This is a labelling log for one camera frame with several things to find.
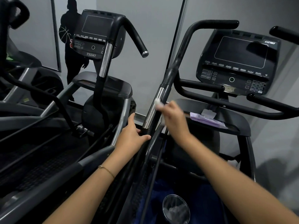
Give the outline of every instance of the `person in black clothing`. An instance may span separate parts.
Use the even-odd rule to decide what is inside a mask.
[[[65,43],[65,63],[68,69],[67,82],[69,84],[79,74],[81,67],[88,66],[89,60],[72,48],[72,37],[81,15],[77,12],[77,1],[68,0],[67,8],[68,11],[62,15],[60,20],[59,37]]]

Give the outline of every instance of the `black screen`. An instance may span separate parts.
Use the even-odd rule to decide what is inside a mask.
[[[82,32],[91,35],[100,35],[107,37],[112,19],[88,15],[83,25]]]
[[[263,68],[268,46],[232,37],[222,37],[215,58],[247,66]]]

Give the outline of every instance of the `person's left arm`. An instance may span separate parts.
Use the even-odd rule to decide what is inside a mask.
[[[102,163],[114,176],[137,153],[149,135],[139,136],[134,114],[118,137],[114,151]],[[60,207],[50,215],[44,224],[87,224],[91,223],[113,176],[106,169],[97,169]]]

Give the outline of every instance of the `white logo on black housing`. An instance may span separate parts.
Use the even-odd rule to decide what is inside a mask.
[[[268,43],[268,44],[271,44],[271,45],[274,45],[276,42],[273,42],[273,41],[264,41],[265,43]]]
[[[92,57],[96,57],[96,54],[93,54],[93,53],[89,53],[89,52],[88,52],[88,53],[87,53],[86,55],[87,55],[87,56],[92,56]]]

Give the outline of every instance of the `foot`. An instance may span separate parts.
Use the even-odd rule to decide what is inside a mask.
[[[70,101],[73,101],[73,102],[75,101],[73,96],[71,96],[71,97],[69,98],[69,100],[70,100]]]

